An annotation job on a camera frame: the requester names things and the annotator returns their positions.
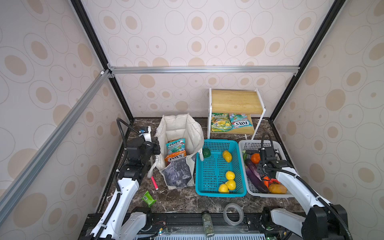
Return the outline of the teal mint candy bag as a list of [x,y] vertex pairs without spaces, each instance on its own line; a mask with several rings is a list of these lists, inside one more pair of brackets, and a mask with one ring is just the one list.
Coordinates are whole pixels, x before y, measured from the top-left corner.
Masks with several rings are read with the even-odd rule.
[[182,138],[182,139],[174,140],[174,141],[167,143],[166,144],[167,155],[171,155],[174,153],[184,151],[186,148],[185,147],[185,141],[186,140],[184,138]]

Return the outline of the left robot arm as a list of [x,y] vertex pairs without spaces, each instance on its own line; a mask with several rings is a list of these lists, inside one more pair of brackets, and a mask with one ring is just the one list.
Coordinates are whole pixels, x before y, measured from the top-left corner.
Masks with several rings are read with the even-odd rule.
[[98,221],[87,236],[80,240],[133,240],[140,230],[151,227],[151,210],[136,210],[128,220],[124,220],[131,201],[140,184],[147,175],[150,158],[161,153],[157,138],[151,141],[141,136],[129,141],[124,140],[123,165],[116,170],[114,195]]

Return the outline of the white canvas grocery bag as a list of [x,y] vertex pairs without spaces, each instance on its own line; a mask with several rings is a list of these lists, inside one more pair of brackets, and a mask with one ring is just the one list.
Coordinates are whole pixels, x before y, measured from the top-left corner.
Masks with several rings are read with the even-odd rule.
[[[148,172],[148,178],[158,169],[169,190],[192,187],[195,185],[193,173],[196,160],[203,161],[204,134],[201,125],[189,114],[163,116],[156,129],[155,137],[159,141],[160,153]],[[168,150],[166,144],[171,141],[185,139],[186,156],[167,163]]]

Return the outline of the orange fruit candy bag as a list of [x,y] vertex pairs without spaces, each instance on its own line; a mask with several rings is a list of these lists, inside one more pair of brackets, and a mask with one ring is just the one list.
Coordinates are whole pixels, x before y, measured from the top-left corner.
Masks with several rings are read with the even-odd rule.
[[172,161],[174,160],[177,160],[177,159],[180,159],[180,158],[183,158],[187,155],[186,151],[183,150],[183,151],[179,151],[179,152],[176,152],[176,153],[172,153],[168,156],[166,156],[165,158],[165,161],[166,161],[166,164],[170,164]]

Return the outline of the purple toy eggplant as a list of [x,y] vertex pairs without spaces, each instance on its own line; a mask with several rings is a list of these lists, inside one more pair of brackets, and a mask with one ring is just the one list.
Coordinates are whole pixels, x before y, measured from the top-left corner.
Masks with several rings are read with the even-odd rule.
[[256,187],[256,189],[262,193],[262,194],[268,194],[269,189],[264,185],[264,183],[259,180],[259,178],[254,175],[254,173],[249,169],[246,168],[246,174],[248,179],[251,181],[251,183]]

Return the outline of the toy carrot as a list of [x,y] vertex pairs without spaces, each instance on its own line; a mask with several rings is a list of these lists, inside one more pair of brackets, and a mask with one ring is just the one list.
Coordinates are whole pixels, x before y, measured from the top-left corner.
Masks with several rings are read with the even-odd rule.
[[263,177],[263,183],[264,183],[264,185],[265,185],[267,188],[269,188],[269,181],[270,181],[270,178],[269,178],[269,177],[267,177],[267,176],[264,176],[264,177]]

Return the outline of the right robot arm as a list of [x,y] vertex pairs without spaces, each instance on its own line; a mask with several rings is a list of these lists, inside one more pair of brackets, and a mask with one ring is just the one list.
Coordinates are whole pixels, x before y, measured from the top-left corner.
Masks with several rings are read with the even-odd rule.
[[295,197],[305,211],[300,216],[281,207],[265,207],[262,223],[265,228],[281,226],[304,240],[351,240],[347,211],[318,194],[295,171],[292,165],[277,157],[273,147],[259,149],[260,174],[278,180]]

